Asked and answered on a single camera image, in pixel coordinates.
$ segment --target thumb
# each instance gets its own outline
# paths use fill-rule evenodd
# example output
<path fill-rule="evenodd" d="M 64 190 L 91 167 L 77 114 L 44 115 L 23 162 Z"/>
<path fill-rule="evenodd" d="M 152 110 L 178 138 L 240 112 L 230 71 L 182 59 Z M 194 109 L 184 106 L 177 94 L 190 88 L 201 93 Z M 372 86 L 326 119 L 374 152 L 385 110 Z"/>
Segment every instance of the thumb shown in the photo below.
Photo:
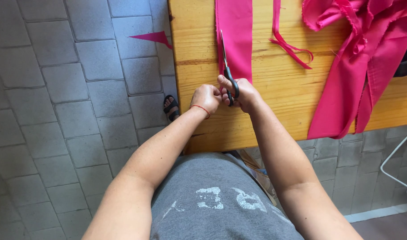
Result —
<path fill-rule="evenodd" d="M 233 84 L 223 75 L 218 75 L 217 82 L 223 88 L 233 91 Z"/>

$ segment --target black scissor handle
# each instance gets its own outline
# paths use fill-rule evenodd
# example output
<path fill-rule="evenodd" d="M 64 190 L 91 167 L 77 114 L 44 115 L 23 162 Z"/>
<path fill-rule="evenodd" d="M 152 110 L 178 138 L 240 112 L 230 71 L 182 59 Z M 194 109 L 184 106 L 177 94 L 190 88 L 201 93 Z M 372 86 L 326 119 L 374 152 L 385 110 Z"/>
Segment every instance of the black scissor handle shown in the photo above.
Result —
<path fill-rule="evenodd" d="M 232 83 L 233 88 L 235 90 L 234 98 L 237 99 L 239 97 L 239 86 L 238 86 L 238 83 L 233 79 L 232 74 L 230 73 L 229 67 L 226 67 L 224 69 L 224 76 Z M 232 98 L 232 94 L 230 93 L 229 90 L 227 90 L 227 96 L 230 100 L 229 107 L 231 107 L 231 106 L 233 106 L 233 98 Z"/>

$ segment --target wooden table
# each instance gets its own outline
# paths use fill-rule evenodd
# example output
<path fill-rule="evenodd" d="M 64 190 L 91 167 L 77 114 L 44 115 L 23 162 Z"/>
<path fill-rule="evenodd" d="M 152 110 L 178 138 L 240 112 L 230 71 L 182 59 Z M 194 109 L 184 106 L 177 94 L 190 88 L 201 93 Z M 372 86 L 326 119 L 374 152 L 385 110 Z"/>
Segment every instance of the wooden table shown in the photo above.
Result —
<path fill-rule="evenodd" d="M 345 19 L 319 32 L 301 19 L 302 0 L 282 1 L 280 33 L 292 46 L 314 54 L 312 70 L 298 65 L 272 44 L 273 0 L 253 2 L 253 84 L 295 140 L 307 131 L 326 77 L 351 27 Z M 217 85 L 218 59 L 214 0 L 169 0 L 175 72 L 180 112 L 188 110 L 194 90 L 201 84 Z M 298 54 L 304 62 L 306 53 Z M 407 77 L 394 78 L 372 112 L 366 130 L 407 124 Z M 257 146 L 248 114 L 220 106 L 195 131 L 186 153 L 226 151 Z"/>

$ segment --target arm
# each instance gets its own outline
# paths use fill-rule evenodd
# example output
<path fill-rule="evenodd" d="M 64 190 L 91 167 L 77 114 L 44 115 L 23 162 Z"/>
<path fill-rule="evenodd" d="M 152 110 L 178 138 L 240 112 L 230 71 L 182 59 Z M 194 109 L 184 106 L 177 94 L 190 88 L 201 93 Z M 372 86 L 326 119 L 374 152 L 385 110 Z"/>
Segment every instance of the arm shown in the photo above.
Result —
<path fill-rule="evenodd" d="M 202 85 L 195 91 L 191 105 L 200 105 L 214 113 L 220 101 L 221 95 L 216 87 Z M 205 110 L 191 107 L 142 144 L 107 188 L 82 239 L 148 239 L 153 193 L 206 117 Z"/>
<path fill-rule="evenodd" d="M 246 79 L 236 81 L 241 94 L 234 105 L 249 113 L 267 174 L 297 231 L 305 239 L 362 239 L 337 210 L 310 161 L 258 91 Z M 218 82 L 232 90 L 222 75 Z M 229 104 L 224 93 L 223 101 Z"/>

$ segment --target person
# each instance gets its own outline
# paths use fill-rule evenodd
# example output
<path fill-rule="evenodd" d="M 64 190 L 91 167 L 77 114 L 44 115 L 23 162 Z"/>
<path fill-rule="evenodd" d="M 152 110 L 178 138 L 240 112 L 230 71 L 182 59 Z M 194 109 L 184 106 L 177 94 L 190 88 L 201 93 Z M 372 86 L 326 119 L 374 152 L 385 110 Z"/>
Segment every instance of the person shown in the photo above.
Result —
<path fill-rule="evenodd" d="M 83 240 L 126 239 L 362 239 L 340 214 L 259 92 L 236 79 L 234 106 L 249 113 L 261 156 L 288 220 L 231 154 L 199 153 L 177 160 L 191 135 L 221 102 L 222 91 L 204 84 L 191 107 L 142 144 L 107 188 Z M 164 102 L 164 107 L 174 99 Z M 178 108 L 172 108 L 170 115 Z"/>

